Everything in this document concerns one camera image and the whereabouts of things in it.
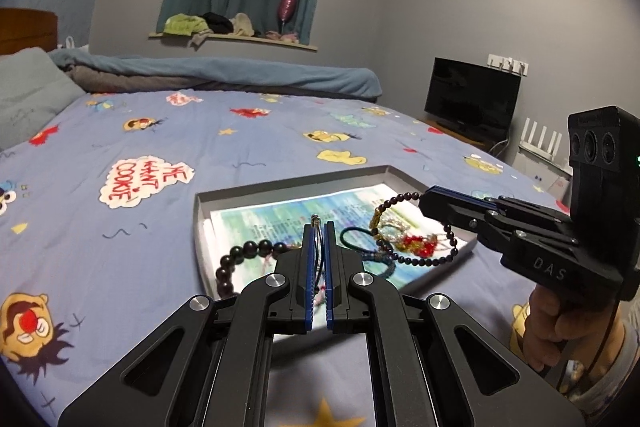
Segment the person's right hand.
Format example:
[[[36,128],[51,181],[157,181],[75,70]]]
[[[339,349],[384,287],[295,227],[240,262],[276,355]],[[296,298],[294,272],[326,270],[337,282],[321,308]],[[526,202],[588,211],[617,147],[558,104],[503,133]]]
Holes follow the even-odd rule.
[[[540,372],[561,361],[561,341],[576,341],[570,359],[582,363],[589,378],[597,381],[612,367],[625,341],[625,326],[616,303],[602,311],[561,311],[560,299],[549,289],[536,286],[529,296],[523,355]]]

